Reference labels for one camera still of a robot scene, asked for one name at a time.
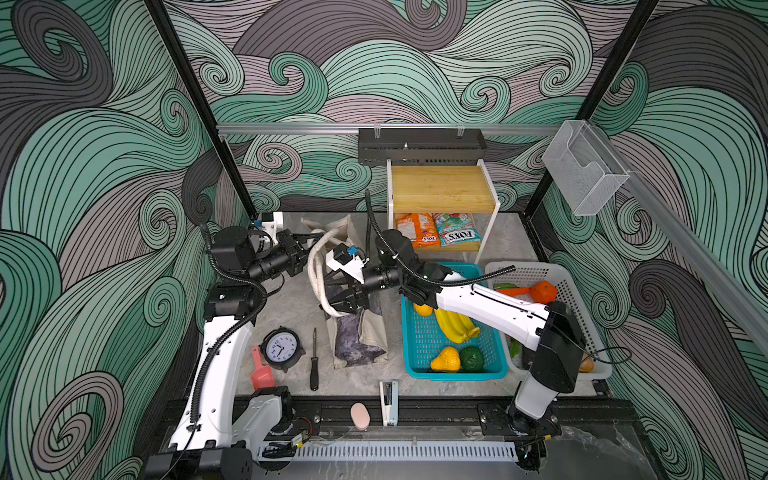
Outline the beige canvas grocery bag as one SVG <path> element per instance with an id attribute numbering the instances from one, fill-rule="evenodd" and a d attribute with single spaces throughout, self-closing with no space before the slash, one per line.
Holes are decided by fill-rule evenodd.
<path id="1" fill-rule="evenodd" d="M 325 265 L 325 256 L 342 244 L 362 245 L 352 216 L 346 215 L 325 225 L 303 218 L 301 224 L 320 235 L 318 240 L 310 243 L 307 273 L 312 291 L 325 315 L 334 367 L 341 369 L 387 362 L 388 340 L 378 296 L 371 296 L 367 307 L 353 313 L 344 313 L 330 304 L 331 296 L 339 293 L 341 287 L 324 278 L 330 272 Z"/>

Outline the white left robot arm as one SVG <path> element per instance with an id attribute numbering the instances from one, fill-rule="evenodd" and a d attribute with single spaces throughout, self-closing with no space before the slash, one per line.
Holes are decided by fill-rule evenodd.
<path id="1" fill-rule="evenodd" d="M 267 389 L 233 415 L 240 361 L 257 316 L 270 297 L 267 280 L 296 276 L 307 264 L 318 233 L 268 233 L 259 225 L 212 233 L 199 227 L 205 251 L 221 282 L 209 291 L 204 337 L 191 394 L 164 451 L 149 458 L 143 479 L 249 479 L 252 450 L 288 420 L 290 395 Z"/>

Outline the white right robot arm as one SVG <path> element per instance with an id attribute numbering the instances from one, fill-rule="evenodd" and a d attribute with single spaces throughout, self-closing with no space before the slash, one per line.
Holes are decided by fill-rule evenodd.
<path id="1" fill-rule="evenodd" d="M 512 266 L 466 279 L 446 265 L 422 261 L 411 242 L 397 230 L 379 232 L 376 246 L 379 262 L 374 265 L 357 247 L 344 243 L 324 254 L 320 273 L 340 273 L 347 284 L 345 290 L 331 298 L 325 296 L 324 286 L 315 286 L 326 313 L 339 316 L 366 309 L 372 292 L 396 288 L 416 305 L 465 315 L 508 335 L 534 353 L 514 396 L 517 414 L 541 420 L 558 395 L 574 391 L 586 342 L 566 305 L 558 301 L 525 301 L 482 285 L 490 278 L 512 272 Z"/>

